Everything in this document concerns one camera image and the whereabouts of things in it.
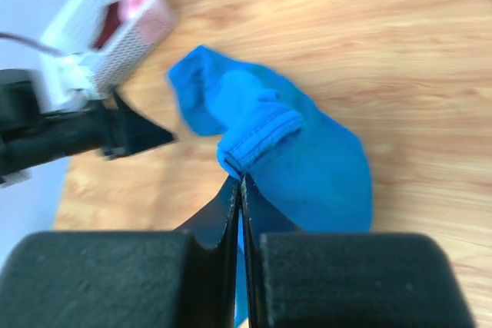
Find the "blue t shirt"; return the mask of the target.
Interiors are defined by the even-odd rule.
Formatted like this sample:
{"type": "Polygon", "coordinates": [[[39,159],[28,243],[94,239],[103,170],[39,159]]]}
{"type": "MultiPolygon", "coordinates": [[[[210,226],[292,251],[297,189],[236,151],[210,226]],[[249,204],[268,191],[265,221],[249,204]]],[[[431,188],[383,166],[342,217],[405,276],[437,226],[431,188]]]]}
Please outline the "blue t shirt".
{"type": "Polygon", "coordinates": [[[168,72],[181,116],[219,136],[217,159],[308,232],[366,232],[371,170],[359,138],[286,77],[199,46],[168,72]]]}

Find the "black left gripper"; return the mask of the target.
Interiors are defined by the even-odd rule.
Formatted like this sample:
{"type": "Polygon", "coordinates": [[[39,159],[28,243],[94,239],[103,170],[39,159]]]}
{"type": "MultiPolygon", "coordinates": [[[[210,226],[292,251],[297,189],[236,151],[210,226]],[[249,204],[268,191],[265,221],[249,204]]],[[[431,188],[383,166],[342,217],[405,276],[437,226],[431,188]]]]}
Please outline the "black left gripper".
{"type": "MultiPolygon", "coordinates": [[[[116,157],[129,157],[176,141],[173,132],[134,111],[112,89],[116,103],[116,157]]],[[[112,141],[111,110],[101,101],[76,111],[41,112],[33,75],[1,71],[1,184],[26,177],[30,167],[92,150],[107,151],[112,141]]]]}

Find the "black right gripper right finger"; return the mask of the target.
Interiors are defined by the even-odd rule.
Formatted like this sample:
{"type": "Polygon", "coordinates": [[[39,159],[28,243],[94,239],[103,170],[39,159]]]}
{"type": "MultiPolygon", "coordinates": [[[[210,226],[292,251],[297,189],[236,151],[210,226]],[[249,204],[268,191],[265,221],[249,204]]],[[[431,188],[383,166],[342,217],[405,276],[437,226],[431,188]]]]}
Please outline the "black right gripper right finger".
{"type": "Polygon", "coordinates": [[[449,259],[424,234],[307,233],[241,183],[252,327],[473,327],[449,259]]]}

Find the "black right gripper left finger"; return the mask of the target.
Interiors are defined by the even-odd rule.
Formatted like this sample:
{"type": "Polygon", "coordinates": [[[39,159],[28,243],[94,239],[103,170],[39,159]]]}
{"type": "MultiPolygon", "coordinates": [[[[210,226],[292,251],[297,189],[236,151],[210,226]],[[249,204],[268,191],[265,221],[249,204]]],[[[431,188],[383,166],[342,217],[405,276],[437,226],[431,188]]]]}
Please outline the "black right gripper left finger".
{"type": "Polygon", "coordinates": [[[1,272],[3,327],[231,327],[239,184],[171,231],[25,237],[1,272]]]}

